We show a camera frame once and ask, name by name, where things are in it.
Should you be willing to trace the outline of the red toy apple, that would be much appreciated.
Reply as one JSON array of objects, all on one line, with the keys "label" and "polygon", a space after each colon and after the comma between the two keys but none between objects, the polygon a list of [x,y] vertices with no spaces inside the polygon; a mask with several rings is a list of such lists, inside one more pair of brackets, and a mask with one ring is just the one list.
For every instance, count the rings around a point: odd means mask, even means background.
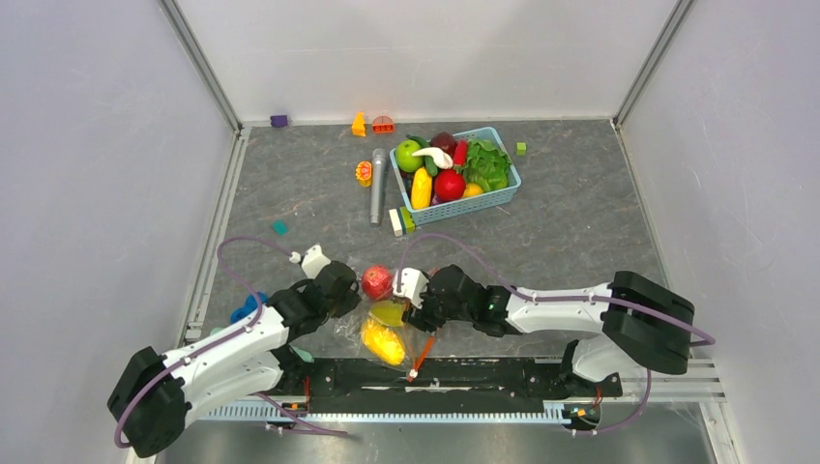
[{"label": "red toy apple", "polygon": [[372,301],[384,301],[393,294],[393,273],[383,266],[371,266],[362,276],[362,289]]}]

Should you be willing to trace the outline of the clear zip top bag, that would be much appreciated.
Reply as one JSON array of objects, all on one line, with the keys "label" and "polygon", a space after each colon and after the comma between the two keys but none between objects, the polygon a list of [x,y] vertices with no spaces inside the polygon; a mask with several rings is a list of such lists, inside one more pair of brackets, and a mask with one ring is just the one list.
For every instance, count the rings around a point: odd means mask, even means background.
[{"label": "clear zip top bag", "polygon": [[435,328],[411,318],[421,314],[430,276],[412,268],[366,265],[355,272],[362,301],[349,314],[345,336],[366,361],[396,371],[413,384],[436,341]]}]

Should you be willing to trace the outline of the yellow-green toy fruit slice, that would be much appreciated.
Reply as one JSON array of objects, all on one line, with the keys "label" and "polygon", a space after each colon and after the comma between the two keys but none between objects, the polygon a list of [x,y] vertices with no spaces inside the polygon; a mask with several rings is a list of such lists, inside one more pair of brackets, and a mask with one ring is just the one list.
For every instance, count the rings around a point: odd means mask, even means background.
[{"label": "yellow-green toy fruit slice", "polygon": [[381,301],[371,306],[368,315],[383,326],[401,327],[404,325],[403,316],[406,310],[405,302]]}]

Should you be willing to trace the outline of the yellow toy mango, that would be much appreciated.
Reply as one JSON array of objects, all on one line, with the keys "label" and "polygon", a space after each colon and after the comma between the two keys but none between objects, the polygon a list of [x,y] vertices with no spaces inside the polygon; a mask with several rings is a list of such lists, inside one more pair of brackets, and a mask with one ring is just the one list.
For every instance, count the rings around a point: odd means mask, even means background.
[{"label": "yellow toy mango", "polygon": [[405,360],[406,349],[401,337],[373,319],[363,323],[362,342],[371,354],[388,365],[400,365]]}]

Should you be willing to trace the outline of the red toy tomato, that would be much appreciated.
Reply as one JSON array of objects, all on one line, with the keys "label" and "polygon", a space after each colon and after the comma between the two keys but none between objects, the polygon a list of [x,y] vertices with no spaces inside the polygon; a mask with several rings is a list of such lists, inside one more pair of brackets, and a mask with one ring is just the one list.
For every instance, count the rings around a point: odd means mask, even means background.
[{"label": "red toy tomato", "polygon": [[461,199],[465,190],[466,181],[453,169],[441,170],[433,182],[433,193],[440,203]]}]

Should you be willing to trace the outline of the green toy cucumber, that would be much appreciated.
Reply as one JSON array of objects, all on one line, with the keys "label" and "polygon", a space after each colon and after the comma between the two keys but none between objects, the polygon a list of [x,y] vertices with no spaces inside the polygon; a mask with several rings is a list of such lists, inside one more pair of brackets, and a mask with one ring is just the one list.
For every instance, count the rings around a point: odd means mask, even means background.
[{"label": "green toy cucumber", "polygon": [[[412,135],[412,134],[406,134],[405,137],[408,140],[412,140],[412,141],[417,142],[422,149],[430,147],[430,143],[428,142],[427,139],[424,139],[422,137],[419,137],[417,135]],[[423,155],[423,156],[421,156],[421,159],[424,161],[424,167],[425,167],[425,170],[426,170],[427,174],[431,178],[434,178],[438,174],[439,170],[438,170],[438,166],[434,162],[433,157],[431,155]]]}]

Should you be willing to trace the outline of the white toy garlic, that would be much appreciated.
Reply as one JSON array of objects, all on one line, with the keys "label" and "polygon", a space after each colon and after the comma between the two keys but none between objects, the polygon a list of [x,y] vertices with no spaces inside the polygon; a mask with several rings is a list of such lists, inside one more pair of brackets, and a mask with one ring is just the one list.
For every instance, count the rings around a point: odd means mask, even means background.
[{"label": "white toy garlic", "polygon": [[439,168],[439,169],[451,169],[454,167],[453,158],[437,147],[426,147],[420,150],[415,151],[412,154],[413,157],[428,157],[431,158],[432,162]]}]

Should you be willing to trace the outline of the red toy chili pepper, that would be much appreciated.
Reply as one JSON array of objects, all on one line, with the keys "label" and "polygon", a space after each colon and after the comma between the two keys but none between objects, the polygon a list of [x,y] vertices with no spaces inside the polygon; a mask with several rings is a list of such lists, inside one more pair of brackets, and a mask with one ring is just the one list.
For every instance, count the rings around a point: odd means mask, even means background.
[{"label": "red toy chili pepper", "polygon": [[468,149],[469,142],[467,140],[462,139],[457,142],[453,154],[454,169],[460,169],[465,165]]}]

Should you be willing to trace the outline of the dark red toy peach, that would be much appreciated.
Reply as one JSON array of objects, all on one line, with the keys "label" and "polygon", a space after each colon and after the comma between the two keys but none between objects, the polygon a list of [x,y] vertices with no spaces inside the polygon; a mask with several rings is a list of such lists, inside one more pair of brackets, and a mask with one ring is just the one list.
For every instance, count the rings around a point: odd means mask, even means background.
[{"label": "dark red toy peach", "polygon": [[457,147],[457,140],[451,133],[447,131],[441,131],[429,140],[429,145],[431,147],[439,148],[445,153],[447,153],[450,157],[453,157]]}]

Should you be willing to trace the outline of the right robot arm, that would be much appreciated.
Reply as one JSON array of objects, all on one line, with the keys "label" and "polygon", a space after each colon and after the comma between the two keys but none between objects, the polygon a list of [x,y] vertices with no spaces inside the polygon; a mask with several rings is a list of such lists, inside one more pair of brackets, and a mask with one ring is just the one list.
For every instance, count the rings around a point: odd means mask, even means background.
[{"label": "right robot arm", "polygon": [[456,265],[433,275],[404,268],[393,293],[409,303],[404,322],[427,333],[451,321],[494,337],[584,333],[569,343],[558,369],[561,387],[571,394],[636,366],[667,375],[688,371],[693,304],[633,272],[619,271],[592,287],[539,291],[482,285]]}]

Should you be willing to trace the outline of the white green toy block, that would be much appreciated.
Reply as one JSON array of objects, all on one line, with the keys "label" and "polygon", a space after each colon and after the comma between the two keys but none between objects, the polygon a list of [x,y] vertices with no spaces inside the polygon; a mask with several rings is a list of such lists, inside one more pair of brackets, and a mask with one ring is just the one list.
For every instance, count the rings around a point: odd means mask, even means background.
[{"label": "white green toy block", "polygon": [[415,221],[406,207],[393,208],[388,211],[393,233],[396,237],[406,236],[416,230]]}]

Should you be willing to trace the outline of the yellow toy lemon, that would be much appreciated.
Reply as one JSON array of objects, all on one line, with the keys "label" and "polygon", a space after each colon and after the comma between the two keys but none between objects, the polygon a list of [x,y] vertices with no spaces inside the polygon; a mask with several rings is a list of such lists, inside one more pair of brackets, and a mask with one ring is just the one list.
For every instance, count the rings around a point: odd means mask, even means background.
[{"label": "yellow toy lemon", "polygon": [[479,195],[482,195],[482,194],[484,194],[484,190],[480,185],[475,184],[475,183],[468,183],[465,186],[465,190],[462,194],[462,197],[463,198],[471,198],[471,197],[476,197],[476,196],[479,196]]}]

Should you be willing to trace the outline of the orange slice toy block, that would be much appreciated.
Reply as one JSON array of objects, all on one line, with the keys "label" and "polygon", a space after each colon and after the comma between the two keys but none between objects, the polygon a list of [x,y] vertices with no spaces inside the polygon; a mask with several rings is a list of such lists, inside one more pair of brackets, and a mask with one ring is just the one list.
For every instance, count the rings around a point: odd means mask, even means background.
[{"label": "orange slice toy block", "polygon": [[372,164],[370,161],[360,161],[355,168],[355,178],[359,185],[363,188],[371,186],[372,182]]}]

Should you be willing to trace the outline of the green toy lettuce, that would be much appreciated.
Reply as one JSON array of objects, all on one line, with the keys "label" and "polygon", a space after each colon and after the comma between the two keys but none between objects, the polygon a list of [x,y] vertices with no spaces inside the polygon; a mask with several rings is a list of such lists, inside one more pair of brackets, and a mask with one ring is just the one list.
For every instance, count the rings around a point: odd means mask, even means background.
[{"label": "green toy lettuce", "polygon": [[512,163],[502,149],[489,140],[467,142],[466,161],[457,169],[467,183],[476,184],[488,193],[510,185]]}]

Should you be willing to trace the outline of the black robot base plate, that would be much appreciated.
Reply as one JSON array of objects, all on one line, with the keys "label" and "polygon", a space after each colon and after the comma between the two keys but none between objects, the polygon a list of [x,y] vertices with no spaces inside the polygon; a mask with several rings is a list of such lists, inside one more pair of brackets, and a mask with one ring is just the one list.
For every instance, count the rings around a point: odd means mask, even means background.
[{"label": "black robot base plate", "polygon": [[544,402],[619,398],[621,378],[593,383],[563,362],[537,358],[428,358],[414,380],[355,358],[316,358],[285,368],[272,398],[301,397],[319,414],[537,413]]}]

